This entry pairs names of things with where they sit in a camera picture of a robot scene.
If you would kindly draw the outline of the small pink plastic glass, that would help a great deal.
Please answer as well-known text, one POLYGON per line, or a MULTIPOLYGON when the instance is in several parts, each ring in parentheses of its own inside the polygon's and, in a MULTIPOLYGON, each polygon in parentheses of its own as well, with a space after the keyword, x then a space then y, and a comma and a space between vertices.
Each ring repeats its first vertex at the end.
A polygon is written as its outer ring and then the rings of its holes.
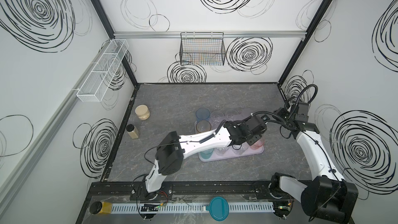
POLYGON ((261 147, 263 147, 264 143, 265 143, 264 138, 261 138, 261 139, 259 139, 258 141, 256 141, 253 145, 251 145, 250 148, 251 148, 252 150, 260 149, 261 147))

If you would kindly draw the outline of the tall yellow plastic glass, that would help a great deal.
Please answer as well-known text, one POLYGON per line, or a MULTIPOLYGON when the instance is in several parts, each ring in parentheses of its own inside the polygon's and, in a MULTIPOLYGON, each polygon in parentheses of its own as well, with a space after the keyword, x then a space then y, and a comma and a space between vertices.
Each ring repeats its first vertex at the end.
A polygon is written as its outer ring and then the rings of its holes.
POLYGON ((207 120, 200 120, 196 123, 195 129, 197 133, 204 133, 211 130, 211 124, 207 120))

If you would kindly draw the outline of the teal dimpled plastic glass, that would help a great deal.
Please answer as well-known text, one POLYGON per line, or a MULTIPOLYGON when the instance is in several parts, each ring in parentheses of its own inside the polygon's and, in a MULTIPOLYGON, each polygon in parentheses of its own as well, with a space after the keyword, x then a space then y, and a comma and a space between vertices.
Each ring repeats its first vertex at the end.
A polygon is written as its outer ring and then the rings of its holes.
POLYGON ((213 152, 214 152, 213 148, 212 149, 208 149, 208 150, 204 150, 204 151, 200 152, 200 157, 202 159, 204 159, 204 160, 208 160, 212 156, 213 152))

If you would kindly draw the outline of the tall blue textured glass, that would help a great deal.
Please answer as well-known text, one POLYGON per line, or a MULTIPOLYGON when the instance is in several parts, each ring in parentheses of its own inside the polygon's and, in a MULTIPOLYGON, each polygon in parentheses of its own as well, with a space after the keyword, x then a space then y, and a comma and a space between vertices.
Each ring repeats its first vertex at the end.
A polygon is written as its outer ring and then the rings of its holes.
POLYGON ((210 111, 207 108, 199 108, 195 112, 195 116, 196 116, 197 122, 202 121, 202 120, 208 120, 210 118, 210 111))

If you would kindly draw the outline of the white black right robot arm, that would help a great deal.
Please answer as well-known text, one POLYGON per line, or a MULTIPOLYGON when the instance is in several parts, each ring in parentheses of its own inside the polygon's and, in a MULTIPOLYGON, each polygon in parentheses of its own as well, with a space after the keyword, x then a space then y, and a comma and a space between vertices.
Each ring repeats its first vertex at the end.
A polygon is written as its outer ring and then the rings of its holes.
POLYGON ((349 224, 358 198, 355 184, 349 183, 337 170, 325 151, 317 126, 308 122, 309 104, 297 102, 290 109, 274 111, 275 119, 290 130, 300 145, 312 174, 312 181, 304 184, 293 176, 275 173, 269 190, 275 197, 289 195, 301 203, 304 213, 337 224, 349 224))

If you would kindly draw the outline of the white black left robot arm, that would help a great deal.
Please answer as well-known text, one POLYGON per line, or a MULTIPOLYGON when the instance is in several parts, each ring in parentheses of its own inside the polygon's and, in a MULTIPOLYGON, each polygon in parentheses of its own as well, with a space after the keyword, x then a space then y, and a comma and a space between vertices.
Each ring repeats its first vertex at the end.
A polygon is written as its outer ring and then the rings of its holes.
POLYGON ((183 160, 209 149, 253 145, 267 130, 268 117, 252 115, 243 120, 223 120, 214 129, 195 135, 179 135, 170 132, 163 141, 153 147, 156 150, 153 167, 145 177, 145 189, 153 193, 161 189, 166 177, 181 169, 183 160))

